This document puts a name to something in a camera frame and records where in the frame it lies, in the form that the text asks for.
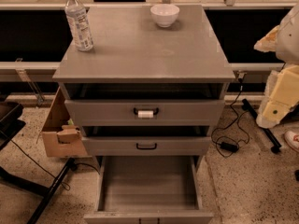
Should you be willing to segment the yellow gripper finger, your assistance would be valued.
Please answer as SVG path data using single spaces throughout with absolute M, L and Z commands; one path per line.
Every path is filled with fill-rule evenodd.
M 273 128 L 298 104 L 299 66 L 288 65 L 281 72 L 272 71 L 266 82 L 256 123 L 262 128 Z
M 261 52 L 275 52 L 277 47 L 277 34 L 278 34 L 277 25 L 272 30 L 270 30 L 263 38 L 258 40 L 254 48 Z

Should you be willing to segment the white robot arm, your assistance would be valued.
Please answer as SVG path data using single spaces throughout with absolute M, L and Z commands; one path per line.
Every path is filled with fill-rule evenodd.
M 285 63 L 280 71 L 272 71 L 267 79 L 264 98 L 258 110 L 257 124 L 273 128 L 299 104 L 299 4 L 294 6 L 254 48 L 273 51 Z

